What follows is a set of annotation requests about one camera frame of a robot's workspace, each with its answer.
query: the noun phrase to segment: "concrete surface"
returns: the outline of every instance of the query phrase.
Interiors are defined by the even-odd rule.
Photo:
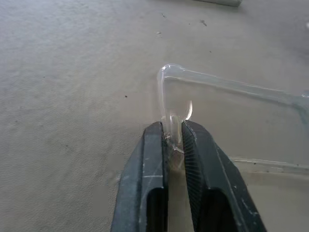
[[[109,230],[123,165],[160,119],[155,75],[164,64],[308,89],[308,9],[307,0],[244,0],[238,9],[2,0],[0,231]],[[108,188],[101,216],[97,186]]]

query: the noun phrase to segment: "gray concrete floor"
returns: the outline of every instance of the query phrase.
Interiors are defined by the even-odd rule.
[[[164,64],[308,89],[308,9],[307,0],[244,0],[237,9],[2,0],[0,231],[109,230],[123,165],[160,119],[155,76]],[[108,186],[99,216],[96,186]]]

